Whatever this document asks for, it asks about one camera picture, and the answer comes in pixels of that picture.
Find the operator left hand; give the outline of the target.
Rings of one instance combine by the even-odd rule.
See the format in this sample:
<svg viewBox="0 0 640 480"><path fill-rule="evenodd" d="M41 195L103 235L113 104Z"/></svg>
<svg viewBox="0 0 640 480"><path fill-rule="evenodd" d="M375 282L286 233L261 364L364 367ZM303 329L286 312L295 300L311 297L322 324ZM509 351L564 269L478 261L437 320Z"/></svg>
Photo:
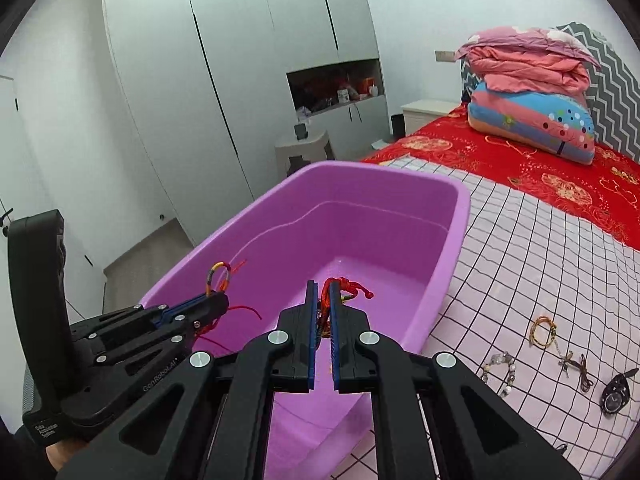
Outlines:
<svg viewBox="0 0 640 480"><path fill-rule="evenodd" d="M47 458L55 471L60 471L70 459L88 445L87 442L66 439L46 447Z"/></svg>

